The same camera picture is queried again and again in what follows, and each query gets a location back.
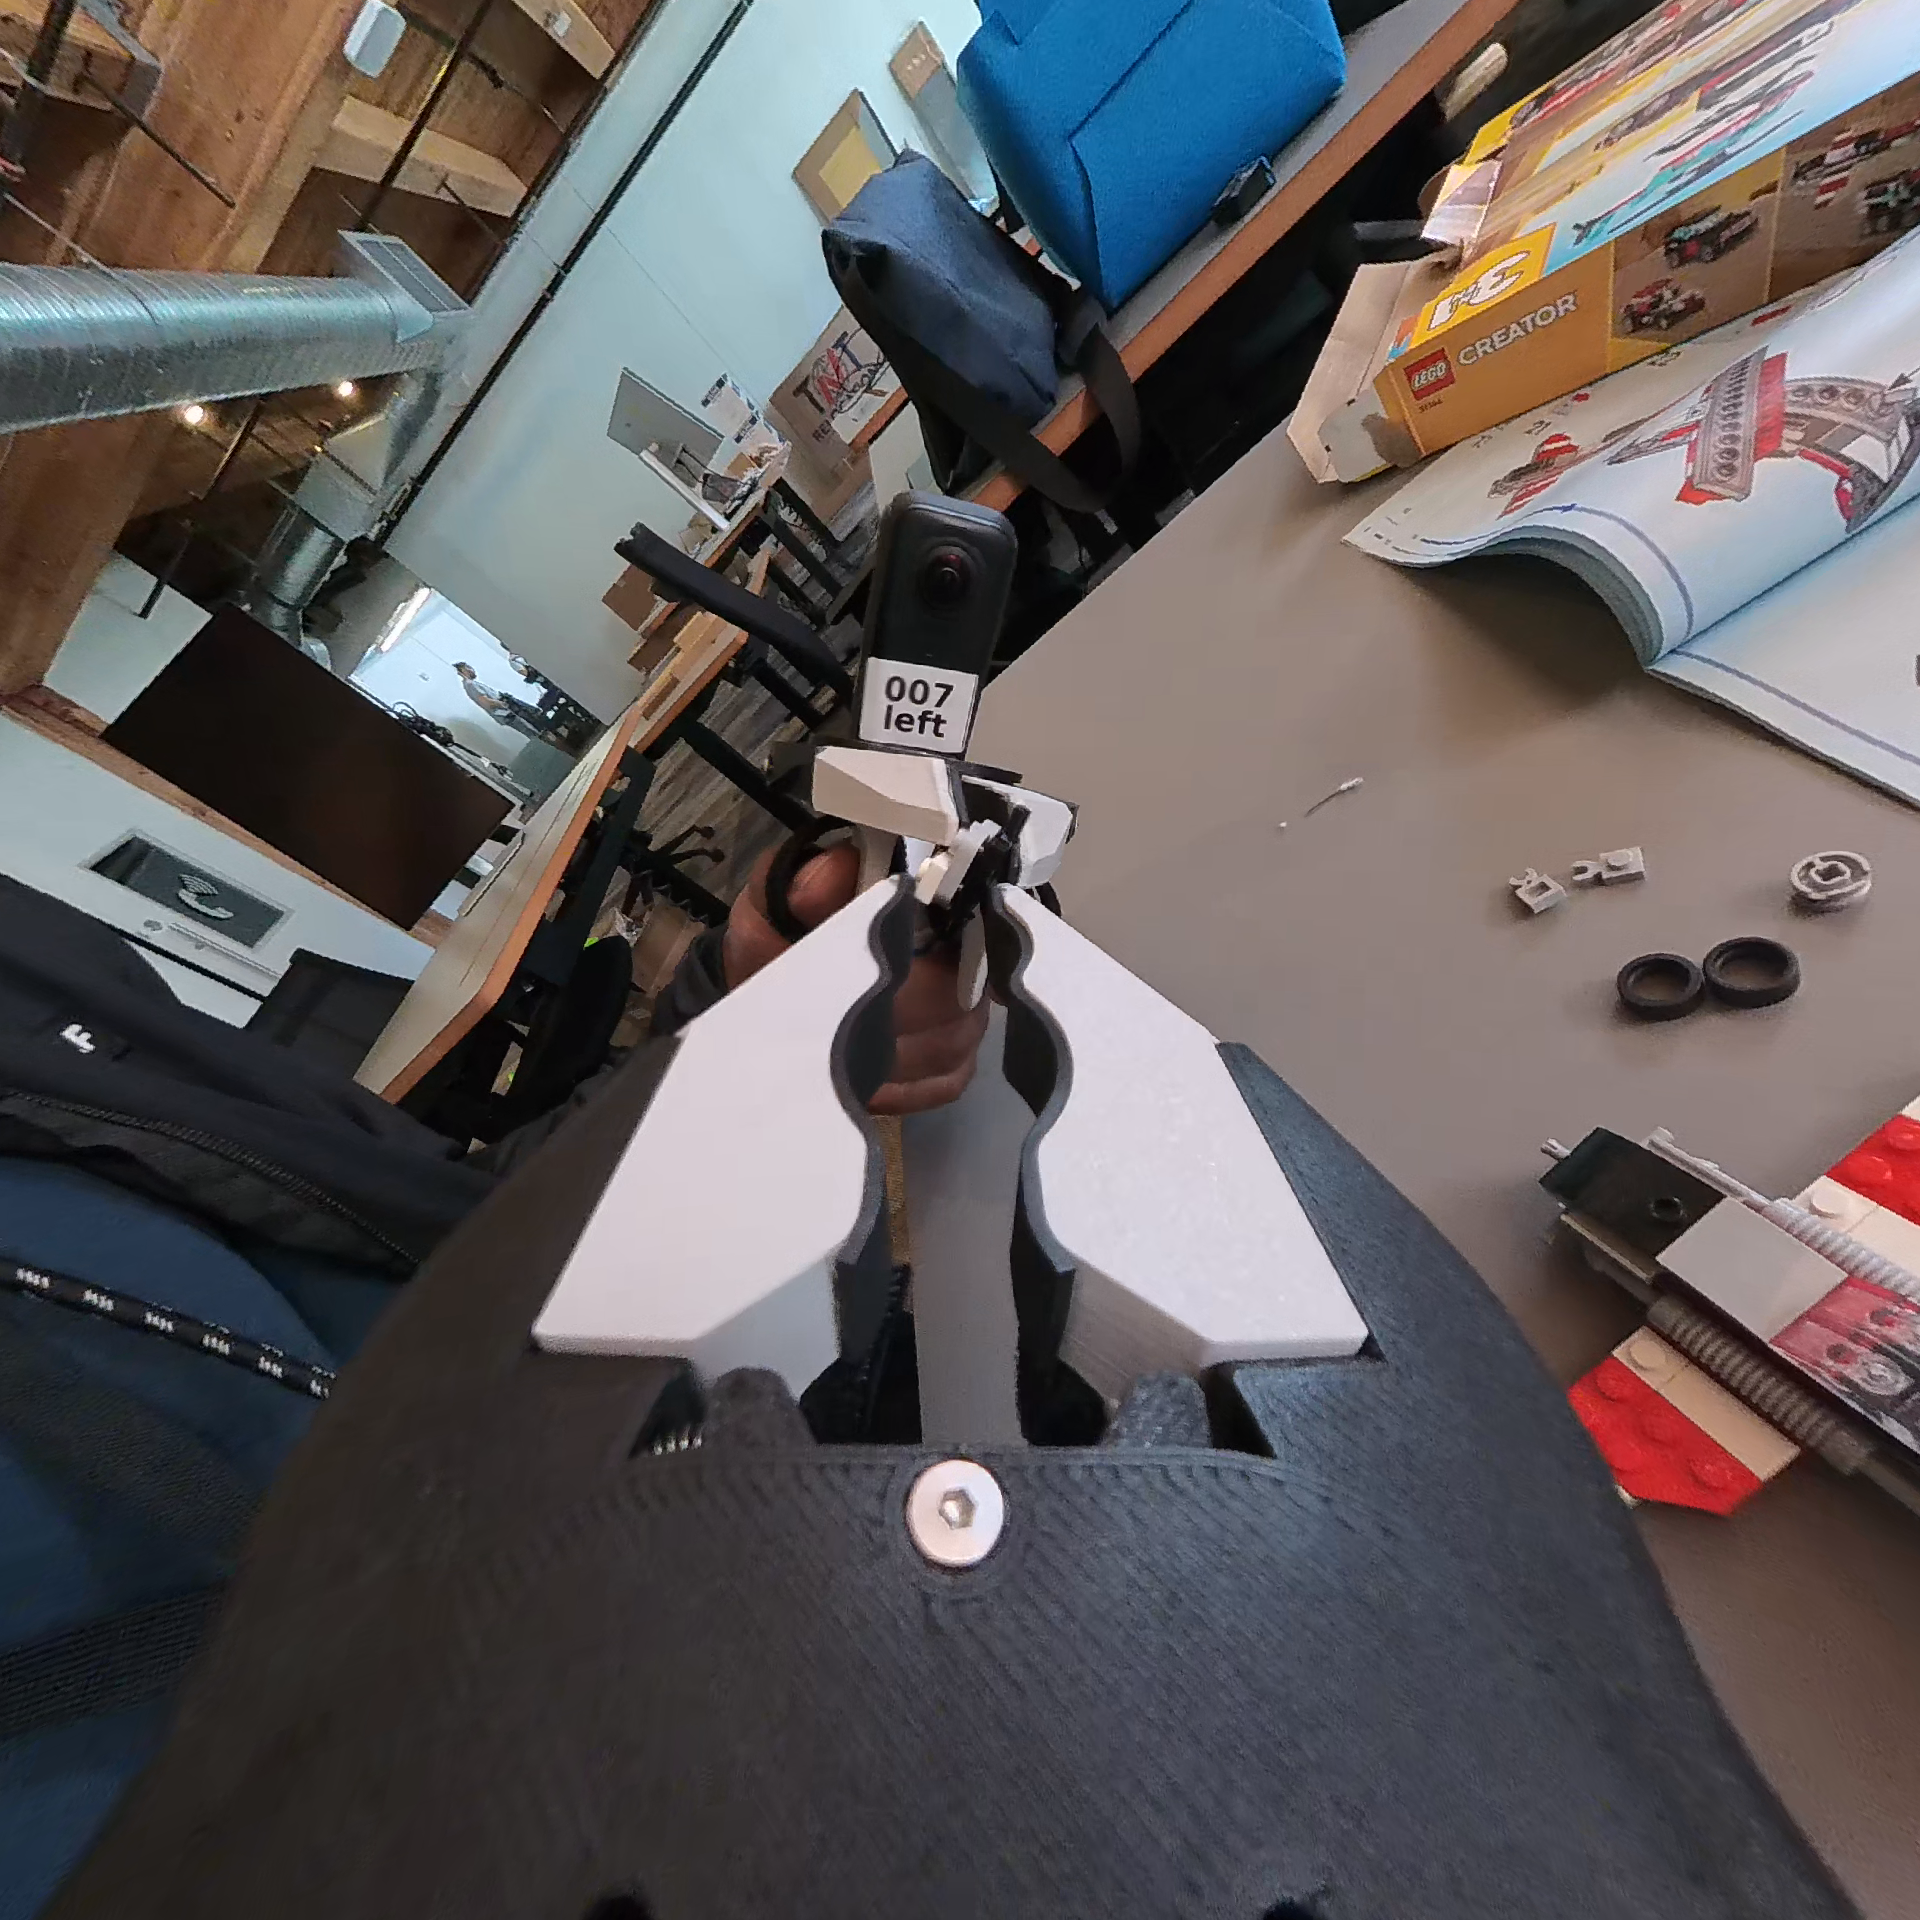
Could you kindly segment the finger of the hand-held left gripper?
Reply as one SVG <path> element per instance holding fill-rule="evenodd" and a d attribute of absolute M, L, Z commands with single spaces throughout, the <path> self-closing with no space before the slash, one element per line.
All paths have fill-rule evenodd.
<path fill-rule="evenodd" d="M 990 827 L 992 876 L 1017 890 L 1054 882 L 1076 827 L 1076 805 L 1015 779 L 965 774 L 966 827 Z"/>
<path fill-rule="evenodd" d="M 854 831 L 860 869 L 890 869 L 902 842 L 922 845 L 905 855 L 905 866 L 918 869 L 961 829 L 954 779 L 941 757 L 826 746 L 810 760 L 810 805 Z"/>

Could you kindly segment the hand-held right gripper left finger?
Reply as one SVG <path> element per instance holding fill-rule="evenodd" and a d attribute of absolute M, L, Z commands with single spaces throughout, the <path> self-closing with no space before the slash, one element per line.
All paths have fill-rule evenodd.
<path fill-rule="evenodd" d="M 882 878 L 678 1031 L 535 1316 L 544 1354 L 682 1360 L 703 1386 L 759 1368 L 793 1394 L 836 1362 L 917 912 Z"/>

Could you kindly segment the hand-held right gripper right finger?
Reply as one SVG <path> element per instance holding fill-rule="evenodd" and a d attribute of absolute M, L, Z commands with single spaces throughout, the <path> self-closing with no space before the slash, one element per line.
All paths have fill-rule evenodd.
<path fill-rule="evenodd" d="M 1015 1392 L 1116 1406 L 1143 1375 L 1351 1360 L 1368 1327 L 1215 1037 L 1038 899 L 992 895 L 1001 1069 L 1030 1116 Z"/>

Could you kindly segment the small toy brick assembly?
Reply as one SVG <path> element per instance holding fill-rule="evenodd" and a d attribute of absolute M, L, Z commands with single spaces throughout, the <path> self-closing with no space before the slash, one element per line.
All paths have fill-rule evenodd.
<path fill-rule="evenodd" d="M 1020 874 L 1020 834 L 994 821 L 965 823 L 918 863 L 913 899 L 936 922 L 961 922 L 981 907 L 992 887 Z"/>

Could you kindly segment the long wood-edged desk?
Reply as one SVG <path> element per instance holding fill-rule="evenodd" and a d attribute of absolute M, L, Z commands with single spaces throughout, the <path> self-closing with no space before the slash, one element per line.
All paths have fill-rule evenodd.
<path fill-rule="evenodd" d="M 653 749 L 690 717 L 748 634 L 716 612 L 685 626 L 637 701 L 540 803 L 503 863 L 441 934 L 353 1080 L 398 1102 L 517 989 L 560 989 L 588 947 L 653 783 Z"/>

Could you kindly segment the person's left hand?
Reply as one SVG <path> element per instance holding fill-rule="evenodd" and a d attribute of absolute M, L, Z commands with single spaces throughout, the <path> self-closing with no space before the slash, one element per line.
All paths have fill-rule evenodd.
<path fill-rule="evenodd" d="M 766 904 L 766 882 L 774 861 L 774 850 L 759 855 L 729 909 L 721 942 L 721 979 L 729 991 L 785 951 L 785 940 Z M 785 884 L 793 922 L 816 927 L 832 918 L 856 899 L 856 882 L 854 845 L 814 850 Z M 894 999 L 894 1077 L 872 1093 L 868 1111 L 878 1117 L 902 1117 L 952 1103 L 973 1080 L 988 1028 L 988 1002 L 961 1003 L 957 951 L 946 943 L 918 951 Z"/>

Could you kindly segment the black office chair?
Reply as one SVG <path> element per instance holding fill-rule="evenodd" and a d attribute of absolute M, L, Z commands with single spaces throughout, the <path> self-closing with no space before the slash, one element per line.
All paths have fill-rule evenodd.
<path fill-rule="evenodd" d="M 629 664 L 641 680 L 646 741 L 661 743 L 676 723 L 698 717 L 729 680 L 767 690 L 805 732 L 850 743 L 850 660 L 782 599 L 767 558 L 757 556 L 730 573 L 641 523 L 617 542 L 615 556 L 617 576 L 600 606 L 631 634 Z"/>

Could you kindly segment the printed cardboard box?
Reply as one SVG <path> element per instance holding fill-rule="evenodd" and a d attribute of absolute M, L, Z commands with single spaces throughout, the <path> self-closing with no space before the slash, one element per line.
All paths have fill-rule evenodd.
<path fill-rule="evenodd" d="M 905 386 L 898 373 L 845 307 L 832 316 L 769 399 L 785 436 L 810 448 L 822 463 L 852 460 L 902 404 Z"/>

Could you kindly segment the navy backpack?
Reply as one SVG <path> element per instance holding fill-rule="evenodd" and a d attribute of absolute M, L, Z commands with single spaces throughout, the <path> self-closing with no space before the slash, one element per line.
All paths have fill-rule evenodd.
<path fill-rule="evenodd" d="M 998 466 L 1058 510 L 1116 506 L 1143 431 L 1106 312 L 978 213 L 934 160 L 900 151 L 868 178 L 822 230 L 822 258 L 918 413 L 936 488 L 965 491 Z M 1097 482 L 1038 436 L 1065 375 L 1080 376 L 1116 442 Z"/>

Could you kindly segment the white computer monitor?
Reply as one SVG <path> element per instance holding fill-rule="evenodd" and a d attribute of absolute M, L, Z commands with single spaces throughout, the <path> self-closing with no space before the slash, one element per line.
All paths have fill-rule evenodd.
<path fill-rule="evenodd" d="M 682 485 L 698 486 L 727 436 L 703 413 L 693 413 L 623 367 L 607 413 L 607 439 L 632 454 L 653 454 Z"/>

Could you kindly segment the blue fabric bag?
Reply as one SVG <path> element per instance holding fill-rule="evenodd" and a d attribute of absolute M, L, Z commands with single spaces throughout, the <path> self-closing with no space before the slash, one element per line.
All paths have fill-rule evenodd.
<path fill-rule="evenodd" d="M 954 59 L 997 180 L 1108 311 L 1346 76 L 1328 3 L 994 3 Z"/>

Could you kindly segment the red and white toy plane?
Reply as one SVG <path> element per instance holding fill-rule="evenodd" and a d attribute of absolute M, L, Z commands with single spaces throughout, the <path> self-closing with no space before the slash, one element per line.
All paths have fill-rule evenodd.
<path fill-rule="evenodd" d="M 1770 1195 L 1666 1128 L 1546 1141 L 1541 1187 L 1639 1326 L 1567 1390 L 1625 1503 L 1727 1517 L 1799 1460 L 1918 1514 L 1918 1102 Z"/>

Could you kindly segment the person's black jacket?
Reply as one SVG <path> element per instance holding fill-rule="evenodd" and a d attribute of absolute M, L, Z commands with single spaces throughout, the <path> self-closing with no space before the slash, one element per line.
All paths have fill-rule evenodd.
<path fill-rule="evenodd" d="M 489 1164 L 348 1074 L 188 1006 L 105 924 L 14 878 L 1 1148 L 385 1280 L 495 1188 Z"/>

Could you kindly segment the black flat screen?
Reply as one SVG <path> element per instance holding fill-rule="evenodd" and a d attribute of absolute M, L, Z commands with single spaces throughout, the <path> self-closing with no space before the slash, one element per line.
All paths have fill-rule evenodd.
<path fill-rule="evenodd" d="M 399 927 L 513 808 L 240 608 L 216 608 L 102 743 Z"/>

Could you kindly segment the person's blue garment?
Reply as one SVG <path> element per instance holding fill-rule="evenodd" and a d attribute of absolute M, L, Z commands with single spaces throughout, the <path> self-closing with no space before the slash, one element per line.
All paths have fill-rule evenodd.
<path fill-rule="evenodd" d="M 95 1310 L 17 1266 L 180 1312 L 335 1371 L 396 1287 L 79 1167 L 4 1158 L 4 1652 L 204 1594 L 320 1404 Z"/>

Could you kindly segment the toy instruction booklet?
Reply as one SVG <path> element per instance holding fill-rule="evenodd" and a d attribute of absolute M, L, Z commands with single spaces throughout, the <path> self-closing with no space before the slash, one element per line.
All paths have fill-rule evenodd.
<path fill-rule="evenodd" d="M 1652 676 L 1918 803 L 1918 235 L 1434 454 L 1346 543 L 1573 572 Z"/>

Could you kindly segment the yellow toy set box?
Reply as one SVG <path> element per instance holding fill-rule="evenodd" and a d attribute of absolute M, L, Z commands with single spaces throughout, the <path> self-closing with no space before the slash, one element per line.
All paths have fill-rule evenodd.
<path fill-rule="evenodd" d="M 1359 264 L 1286 439 L 1352 485 L 1914 228 L 1914 3 L 1660 4 L 1481 126 Z"/>

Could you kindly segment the black and white drawstring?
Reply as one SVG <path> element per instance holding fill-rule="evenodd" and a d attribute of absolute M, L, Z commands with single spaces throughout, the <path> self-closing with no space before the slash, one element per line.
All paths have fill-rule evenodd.
<path fill-rule="evenodd" d="M 95 1287 L 9 1259 L 1 1261 L 1 1285 L 20 1298 L 33 1298 L 64 1312 L 175 1343 L 312 1400 L 327 1400 L 337 1381 L 320 1362 L 290 1356 L 269 1342 L 240 1334 L 194 1314 L 142 1301 L 122 1290 Z"/>

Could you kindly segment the grey wall sign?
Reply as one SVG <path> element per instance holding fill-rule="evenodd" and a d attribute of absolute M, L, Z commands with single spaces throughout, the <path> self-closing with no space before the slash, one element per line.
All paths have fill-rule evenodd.
<path fill-rule="evenodd" d="M 154 904 L 183 927 L 236 948 L 260 948 L 290 918 L 285 904 L 142 831 L 121 831 L 84 863 L 84 874 Z"/>

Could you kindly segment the silver ventilation duct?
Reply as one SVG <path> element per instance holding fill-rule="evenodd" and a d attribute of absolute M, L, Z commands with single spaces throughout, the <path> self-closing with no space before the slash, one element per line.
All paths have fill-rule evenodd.
<path fill-rule="evenodd" d="M 1 275 L 4 694 L 42 680 L 188 402 L 415 376 L 470 307 L 383 234 L 333 276 L 7 262 Z"/>

